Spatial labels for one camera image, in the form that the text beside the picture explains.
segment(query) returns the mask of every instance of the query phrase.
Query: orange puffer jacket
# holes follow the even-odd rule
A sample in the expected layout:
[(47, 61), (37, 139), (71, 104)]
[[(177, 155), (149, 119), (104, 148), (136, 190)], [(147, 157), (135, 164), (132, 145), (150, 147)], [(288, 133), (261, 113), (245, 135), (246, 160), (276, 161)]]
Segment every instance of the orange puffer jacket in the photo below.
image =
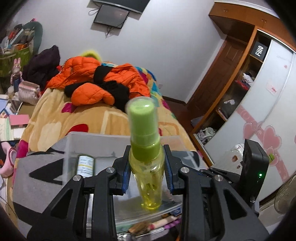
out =
[[(73, 57), (68, 59), (61, 73), (53, 77), (46, 88), (64, 89), (67, 85), (90, 81), (93, 82), (94, 72), (101, 63), (91, 57)], [(115, 80), (127, 86), (130, 90), (129, 98), (150, 96), (149, 88), (138, 71), (131, 64), (119, 65), (111, 69), (104, 81)], [(94, 104), (103, 100), (106, 104), (113, 105), (113, 96), (101, 87), (86, 83), (78, 87), (72, 94), (73, 105)]]

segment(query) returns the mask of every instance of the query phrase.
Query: yellow liquid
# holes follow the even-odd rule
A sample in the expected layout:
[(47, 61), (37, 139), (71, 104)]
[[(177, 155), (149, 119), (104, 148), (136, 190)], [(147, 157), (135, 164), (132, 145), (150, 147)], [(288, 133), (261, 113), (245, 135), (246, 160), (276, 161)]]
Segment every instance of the yellow liquid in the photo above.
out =
[(141, 162), (135, 159), (132, 149), (130, 150), (131, 171), (137, 181), (142, 197), (142, 207), (145, 209), (155, 210), (161, 205), (164, 159), (162, 146), (159, 155), (150, 162)]

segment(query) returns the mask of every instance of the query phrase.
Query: pink notebook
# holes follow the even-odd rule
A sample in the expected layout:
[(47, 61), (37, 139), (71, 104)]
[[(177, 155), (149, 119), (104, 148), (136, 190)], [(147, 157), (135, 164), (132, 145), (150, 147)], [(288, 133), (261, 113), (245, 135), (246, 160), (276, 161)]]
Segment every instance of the pink notebook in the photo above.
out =
[(11, 126), (19, 127), (27, 125), (30, 120), (29, 115), (10, 115), (8, 118)]

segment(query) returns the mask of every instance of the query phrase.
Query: silver bolt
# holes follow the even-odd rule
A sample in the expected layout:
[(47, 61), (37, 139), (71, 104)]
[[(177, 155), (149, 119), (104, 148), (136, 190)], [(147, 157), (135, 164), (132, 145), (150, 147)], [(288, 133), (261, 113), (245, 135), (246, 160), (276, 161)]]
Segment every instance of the silver bolt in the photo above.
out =
[(113, 173), (115, 172), (115, 169), (113, 167), (107, 167), (106, 172)]
[(76, 182), (80, 181), (80, 179), (81, 179), (81, 176), (80, 175), (75, 175), (73, 177), (73, 181), (76, 181)]
[(251, 203), (254, 203), (256, 201), (255, 197), (251, 196)]
[(181, 172), (188, 173), (189, 172), (189, 168), (188, 167), (181, 167)]
[(218, 182), (220, 182), (220, 181), (223, 180), (223, 177), (222, 177), (221, 175), (216, 175), (216, 176), (215, 176), (215, 179), (216, 179)]

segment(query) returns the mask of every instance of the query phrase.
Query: spray bottle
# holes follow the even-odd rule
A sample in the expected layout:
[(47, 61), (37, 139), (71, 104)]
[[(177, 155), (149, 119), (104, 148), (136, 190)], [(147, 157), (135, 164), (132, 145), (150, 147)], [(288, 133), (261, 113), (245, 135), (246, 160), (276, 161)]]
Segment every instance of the spray bottle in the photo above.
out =
[(155, 210), (161, 205), (165, 156), (153, 100), (148, 97), (130, 100), (127, 114), (131, 130), (131, 171), (137, 181), (142, 206)]

